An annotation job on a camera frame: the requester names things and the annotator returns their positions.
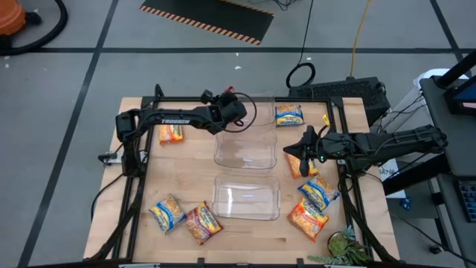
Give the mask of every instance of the black hose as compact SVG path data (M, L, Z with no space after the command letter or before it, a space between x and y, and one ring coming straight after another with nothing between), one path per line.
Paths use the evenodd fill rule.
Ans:
M38 48L41 48L43 45L48 44L51 40L53 40L61 31L65 28L66 22L68 21L68 11L66 10L65 4L62 0L54 0L59 7L59 11L61 12L61 17L59 18L58 23L54 28L47 33L42 38L38 39L35 42L32 42L28 45L23 45L18 48L8 48L0 50L0 56L15 56L20 55L28 52L32 52Z

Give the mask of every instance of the ramen package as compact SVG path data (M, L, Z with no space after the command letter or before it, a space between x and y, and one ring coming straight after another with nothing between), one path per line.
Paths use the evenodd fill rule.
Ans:
M291 169L291 175L293 179L299 179L302 177L299 171L300 159L290 154L286 154L286 160L289 164L289 169ZM318 168L315 166L314 161L309 160L309 176L314 176L318 173Z
M300 105L282 104L275 108L276 127L297 126L304 124L303 112Z
M161 144L184 140L184 132L181 125L160 125L158 127Z
M187 214L187 227L190 233L195 237L199 245L202 245L208 238L223 227L215 220L205 201Z
M300 186L298 190L320 210L324 210L340 195L320 175L310 179L306 184Z
M158 202L157 205L150 208L149 211L154 214L158 225L165 233L172 230L187 217L171 194L169 194L164 200Z
M326 225L329 217L324 216L318 207L301 197L300 202L288 215L288 220L303 231L312 242L315 242L315 237Z

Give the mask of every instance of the wooden table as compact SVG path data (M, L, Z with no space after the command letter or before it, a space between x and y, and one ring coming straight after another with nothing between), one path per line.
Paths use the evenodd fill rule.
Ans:
M140 98L124 98L120 111L137 108L140 103ZM201 104L193 102L162 102L159 107L192 109L199 105ZM327 113L326 104L301 103L301 105L305 122L314 125L315 129L319 130L324 125L322 116ZM360 98L345 98L344 110L350 132L369 131ZM337 109L335 109L335 117L338 118ZM211 205L215 177L223 172L213 160L215 138L204 130L186 126L183 143L160 145L157 138L158 131L155 130L133 261L195 263L197 258L205 258L206 263L296 264L296 258L303 258L305 263L309 263L306 259L307 255L329 255L328 237L345 227L341 198L333 201L324 210L330 219L318 234L316 243L307 239L286 219L287 214L301 198L297 187L305 183L306 178L293 179L291 177L282 148L297 142L305 128L306 126L303 125L274 129L278 137L277 164L270 172L280 181L279 218L275 221L257 221L217 217L224 229L202 246L198 245L184 223L168 235L164 235L148 209L165 198L167 194L172 194L185 212L195 208L204 200ZM119 141L114 134L111 150L118 145ZM318 163L318 169L331 186L337 187L338 175L335 161ZM113 180L120 172L120 165L106 168L101 187ZM379 175L374 167L368 172ZM85 257L92 256L116 227L125 181L126 179L122 179L114 184L97 201ZM398 258L399 253L381 182L369 176L360 178L359 182L368 226L387 251ZM357 229L356 233L358 239L361 239L360 230ZM125 256L128 236L127 229L123 236L121 256Z

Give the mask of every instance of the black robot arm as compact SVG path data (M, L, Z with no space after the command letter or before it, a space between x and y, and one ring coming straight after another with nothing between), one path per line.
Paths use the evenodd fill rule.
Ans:
M205 90L200 101L203 104L210 103L208 106L198 106L192 110L131 109L116 116L116 133L124 147L121 159L123 175L140 176L141 157L135 144L137 139L154 125L190 125L215 135L223 131L229 123L238 124L247 114L245 106L238 100L238 94L242 93L224 92L212 97L212 93Z
M303 138L283 150L301 159L300 172L307 176L309 160L346 160L349 172L367 170L371 165L409 153L441 153L448 144L446 135L431 125L397 133L315 133L308 126Z

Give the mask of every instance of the black clamp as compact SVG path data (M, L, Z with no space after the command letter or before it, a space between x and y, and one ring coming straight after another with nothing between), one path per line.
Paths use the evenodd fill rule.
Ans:
M205 267L205 258L197 258L196 259L196 266L197 266L197 268L204 268Z
M304 268L304 259L302 258L297 258L297 268Z

